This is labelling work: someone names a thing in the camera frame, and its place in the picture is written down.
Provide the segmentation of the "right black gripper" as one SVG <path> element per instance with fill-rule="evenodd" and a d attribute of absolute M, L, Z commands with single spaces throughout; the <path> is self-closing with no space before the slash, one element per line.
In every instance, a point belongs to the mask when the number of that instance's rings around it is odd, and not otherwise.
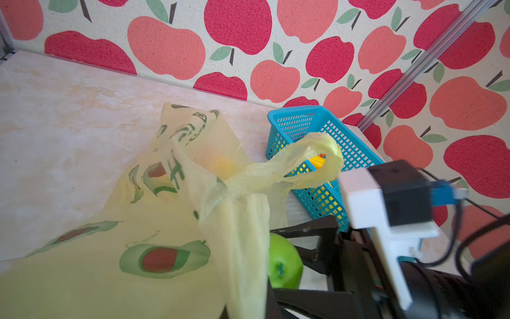
<path fill-rule="evenodd" d="M 316 248 L 295 246 L 303 264 L 327 275 L 328 290 L 272 289 L 265 319 L 283 319 L 279 307 L 309 318 L 402 318 L 402 309 L 367 230 L 340 232 L 328 215 L 270 232 L 286 239 L 318 237 Z"/>

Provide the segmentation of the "green apple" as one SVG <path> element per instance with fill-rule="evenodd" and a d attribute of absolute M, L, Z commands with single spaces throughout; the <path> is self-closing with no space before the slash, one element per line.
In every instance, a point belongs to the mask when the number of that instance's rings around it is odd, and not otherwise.
<path fill-rule="evenodd" d="M 268 276 L 272 288 L 299 289 L 303 270 L 297 248 L 288 239 L 271 233 Z"/>

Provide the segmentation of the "yellow banana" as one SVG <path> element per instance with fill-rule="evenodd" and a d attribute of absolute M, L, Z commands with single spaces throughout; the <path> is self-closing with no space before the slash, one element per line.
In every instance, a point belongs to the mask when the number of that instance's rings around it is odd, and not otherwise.
<path fill-rule="evenodd" d="M 314 156 L 313 158 L 310 158 L 308 161 L 312 164 L 313 167 L 315 167 L 316 170 L 318 170 L 321 167 L 323 167 L 323 165 L 325 163 L 325 158 L 326 158 L 326 155 L 321 154 L 319 156 Z"/>

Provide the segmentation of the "yellow plastic bag with fruit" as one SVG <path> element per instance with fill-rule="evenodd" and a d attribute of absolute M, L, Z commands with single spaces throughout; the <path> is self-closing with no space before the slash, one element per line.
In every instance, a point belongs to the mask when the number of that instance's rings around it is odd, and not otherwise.
<path fill-rule="evenodd" d="M 1 317 L 264 318 L 270 231 L 287 225 L 289 192 L 343 165 L 326 133 L 252 162 L 218 110 L 167 103 L 153 150 L 102 212 L 9 262 Z"/>

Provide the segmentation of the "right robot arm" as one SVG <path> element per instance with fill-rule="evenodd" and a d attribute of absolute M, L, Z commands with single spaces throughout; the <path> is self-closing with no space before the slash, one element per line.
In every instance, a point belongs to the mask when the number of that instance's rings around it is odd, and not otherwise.
<path fill-rule="evenodd" d="M 389 274 L 366 230 L 339 232 L 334 217 L 278 229 L 287 239 L 318 237 L 314 249 L 297 251 L 304 265 L 326 276 L 324 291 L 268 289 L 268 318 L 508 318 L 509 245 L 474 264 L 471 280 L 403 262 L 413 303 L 403 310 Z"/>

